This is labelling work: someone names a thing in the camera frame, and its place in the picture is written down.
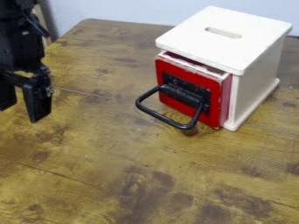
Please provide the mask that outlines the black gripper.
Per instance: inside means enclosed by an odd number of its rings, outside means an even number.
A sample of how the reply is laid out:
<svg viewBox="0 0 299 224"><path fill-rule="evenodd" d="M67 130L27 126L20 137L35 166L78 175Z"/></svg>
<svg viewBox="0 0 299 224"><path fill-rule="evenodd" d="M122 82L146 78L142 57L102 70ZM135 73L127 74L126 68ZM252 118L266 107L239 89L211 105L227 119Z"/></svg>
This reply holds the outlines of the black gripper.
<svg viewBox="0 0 299 224"><path fill-rule="evenodd" d="M43 64L43 37L48 36L37 17L0 21L0 111L17 103L15 86L23 87L32 123L52 112L51 71Z"/></svg>

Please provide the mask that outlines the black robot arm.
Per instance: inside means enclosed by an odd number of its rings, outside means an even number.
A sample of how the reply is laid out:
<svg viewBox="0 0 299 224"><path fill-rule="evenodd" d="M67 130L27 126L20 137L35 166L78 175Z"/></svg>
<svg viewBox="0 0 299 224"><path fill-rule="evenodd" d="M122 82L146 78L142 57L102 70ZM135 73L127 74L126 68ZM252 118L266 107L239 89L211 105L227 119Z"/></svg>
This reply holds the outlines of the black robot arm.
<svg viewBox="0 0 299 224"><path fill-rule="evenodd" d="M17 103L23 90L32 123L52 112L51 69L43 64L48 31L33 14L37 0L0 0L0 111Z"/></svg>

